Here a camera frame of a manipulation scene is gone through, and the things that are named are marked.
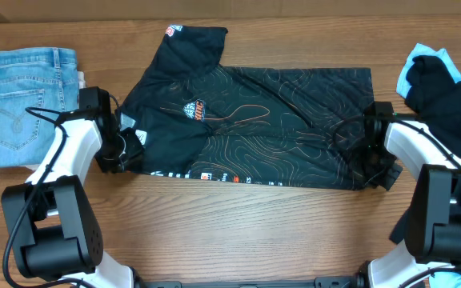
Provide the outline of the black orange patterned jersey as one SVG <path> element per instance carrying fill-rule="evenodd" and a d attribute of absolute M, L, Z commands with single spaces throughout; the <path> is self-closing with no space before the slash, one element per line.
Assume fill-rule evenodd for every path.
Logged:
<path fill-rule="evenodd" d="M 169 26 L 121 105 L 146 135 L 135 173 L 360 190 L 375 174 L 353 154 L 373 102 L 367 68 L 223 66 L 223 27 Z"/>

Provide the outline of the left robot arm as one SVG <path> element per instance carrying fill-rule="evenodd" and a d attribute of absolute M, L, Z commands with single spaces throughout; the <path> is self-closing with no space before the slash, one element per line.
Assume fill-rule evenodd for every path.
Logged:
<path fill-rule="evenodd" d="M 2 193 L 9 232 L 2 260 L 6 282 L 10 260 L 25 278 L 44 287 L 129 287 L 145 285 L 135 269 L 103 248 L 102 231 L 84 190 L 90 164 L 120 173 L 142 160 L 144 148 L 134 129 L 122 128 L 116 99 L 94 86 L 79 91 L 79 108 L 55 112 L 54 141 L 25 183 Z"/>

